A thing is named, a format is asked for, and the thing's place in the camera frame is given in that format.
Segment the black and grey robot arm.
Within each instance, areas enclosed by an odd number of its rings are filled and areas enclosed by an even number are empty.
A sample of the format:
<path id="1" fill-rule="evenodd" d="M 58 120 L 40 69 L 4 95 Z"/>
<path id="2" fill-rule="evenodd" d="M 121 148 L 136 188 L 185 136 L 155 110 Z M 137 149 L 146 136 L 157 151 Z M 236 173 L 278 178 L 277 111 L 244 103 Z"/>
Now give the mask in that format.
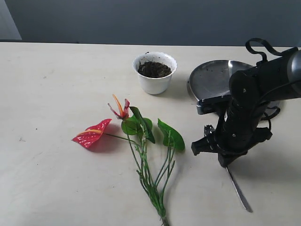
<path id="1" fill-rule="evenodd" d="M 300 98 L 301 51 L 291 48 L 256 66 L 231 60 L 206 62 L 193 70 L 188 89 L 198 101 L 198 114 L 219 117 L 216 127 L 204 127 L 204 137 L 192 143 L 192 151 L 216 153 L 226 167 L 272 137 L 271 127 L 258 127 L 271 120 L 266 111 L 272 102 Z"/>

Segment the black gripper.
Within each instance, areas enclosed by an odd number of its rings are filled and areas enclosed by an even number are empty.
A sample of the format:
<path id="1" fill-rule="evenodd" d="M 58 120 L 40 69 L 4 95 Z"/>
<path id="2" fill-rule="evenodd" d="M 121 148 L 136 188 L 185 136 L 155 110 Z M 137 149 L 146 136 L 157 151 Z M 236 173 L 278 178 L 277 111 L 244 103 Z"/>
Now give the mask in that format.
<path id="1" fill-rule="evenodd" d="M 200 153 L 218 153 L 218 162 L 225 168 L 237 158 L 245 155 L 249 149 L 270 140 L 270 128 L 257 128 L 269 102 L 263 102 L 252 111 L 252 107 L 242 107 L 232 99 L 226 111 L 226 121 L 217 130 L 215 140 L 213 136 L 205 136 L 191 143 L 194 156 Z"/>

